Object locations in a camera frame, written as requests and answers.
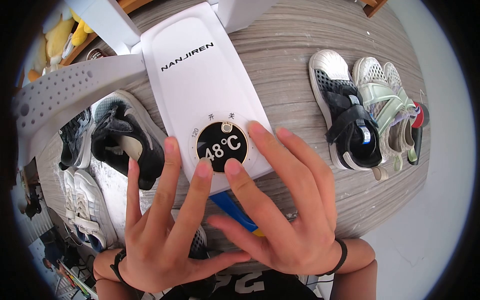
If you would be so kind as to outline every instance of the person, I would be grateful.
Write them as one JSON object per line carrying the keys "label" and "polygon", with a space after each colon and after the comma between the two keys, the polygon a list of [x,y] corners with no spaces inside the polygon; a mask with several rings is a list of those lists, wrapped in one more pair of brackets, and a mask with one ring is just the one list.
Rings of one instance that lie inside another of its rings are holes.
{"label": "person", "polygon": [[[204,216],[213,170],[209,159],[199,161],[174,222],[170,210],[181,160],[177,140],[169,137],[165,140],[163,173],[152,206],[143,215],[139,203],[139,167],[130,159],[125,223],[127,251],[123,259],[117,255],[121,249],[97,255],[94,276],[99,299],[136,299],[131,288],[157,293],[207,278],[250,259],[270,267],[269,278],[276,278],[278,283],[265,281],[242,289],[237,288],[237,280],[235,284],[217,287],[209,299],[269,299],[271,295],[276,295],[276,299],[317,299],[295,275],[331,272],[335,272],[335,277],[330,299],[375,299],[377,262],[372,247],[361,239],[335,237],[335,181],[329,166],[300,137],[285,128],[276,130],[278,140],[285,147],[258,122],[249,123],[248,133],[290,190],[298,209],[297,218],[289,222],[256,187],[242,164],[231,158],[225,164],[230,187],[265,236],[255,236],[227,216],[210,216],[207,222],[221,230],[241,251],[224,252],[206,260],[188,258],[192,239]],[[268,277],[266,273],[263,272],[262,277]],[[166,293],[164,299],[188,299],[169,297],[169,294]]]}

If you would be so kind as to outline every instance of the hand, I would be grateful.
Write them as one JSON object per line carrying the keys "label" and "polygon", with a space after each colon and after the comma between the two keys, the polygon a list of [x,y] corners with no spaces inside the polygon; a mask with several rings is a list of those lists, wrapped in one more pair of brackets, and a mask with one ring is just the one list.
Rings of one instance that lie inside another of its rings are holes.
{"label": "hand", "polygon": [[188,258],[190,245],[202,221],[212,182],[210,160],[201,159],[174,223],[171,209],[180,173],[177,140],[165,140],[165,166],[153,199],[144,215],[140,212],[138,163],[130,159],[127,187],[125,243],[127,256],[119,264],[120,274],[130,286],[157,293],[179,284],[200,280],[250,256],[228,252],[207,260]]}
{"label": "hand", "polygon": [[337,213],[331,169],[285,128],[278,128],[276,135],[286,148],[258,122],[251,122],[248,132],[290,190],[298,217],[289,223],[242,164],[231,158],[225,164],[228,182],[265,237],[255,236],[226,216],[211,216],[207,221],[253,259],[282,273],[314,275],[333,270],[340,260],[341,247],[334,234]]}

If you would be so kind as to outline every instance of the black bracelet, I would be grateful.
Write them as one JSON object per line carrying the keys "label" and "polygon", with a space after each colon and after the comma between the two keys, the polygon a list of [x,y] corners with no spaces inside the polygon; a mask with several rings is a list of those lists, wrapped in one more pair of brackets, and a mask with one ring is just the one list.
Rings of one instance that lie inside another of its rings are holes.
{"label": "black bracelet", "polygon": [[125,280],[123,280],[123,278],[121,277],[120,275],[120,271],[119,271],[119,263],[127,256],[127,250],[126,249],[122,249],[120,252],[117,253],[117,255],[115,255],[115,263],[114,264],[111,264],[110,265],[110,268],[112,268],[113,272],[115,273],[115,275],[117,275],[118,279],[120,280],[120,282],[123,282],[124,284],[128,285],[128,283],[125,282]]}
{"label": "black bracelet", "polygon": [[336,267],[332,271],[324,273],[324,274],[319,274],[319,275],[317,275],[318,277],[321,277],[323,275],[331,275],[331,274],[335,273],[336,271],[338,271],[338,269],[340,269],[340,267],[343,265],[343,263],[347,259],[347,246],[345,245],[345,243],[341,239],[335,238],[335,240],[340,244],[340,247],[342,248],[342,256],[340,257],[340,261],[336,264]]}

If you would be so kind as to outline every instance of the white wall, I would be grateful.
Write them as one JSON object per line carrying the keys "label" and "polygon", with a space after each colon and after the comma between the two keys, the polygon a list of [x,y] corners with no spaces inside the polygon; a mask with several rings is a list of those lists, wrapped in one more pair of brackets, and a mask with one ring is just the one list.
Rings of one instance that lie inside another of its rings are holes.
{"label": "white wall", "polygon": [[424,189],[365,238],[378,261],[377,298],[423,299],[462,232],[474,180],[475,132],[467,87],[443,31],[420,0],[389,0],[417,54],[432,144]]}

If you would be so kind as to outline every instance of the dial knob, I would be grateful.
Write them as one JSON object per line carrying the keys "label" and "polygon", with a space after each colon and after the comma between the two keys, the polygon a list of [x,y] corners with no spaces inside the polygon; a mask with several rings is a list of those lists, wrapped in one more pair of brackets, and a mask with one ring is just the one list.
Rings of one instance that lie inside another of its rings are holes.
{"label": "dial knob", "polygon": [[241,163],[245,161],[248,153],[247,137],[234,123],[214,122],[198,135],[196,150],[198,158],[206,157],[212,161],[214,172],[224,173],[229,158],[235,158]]}

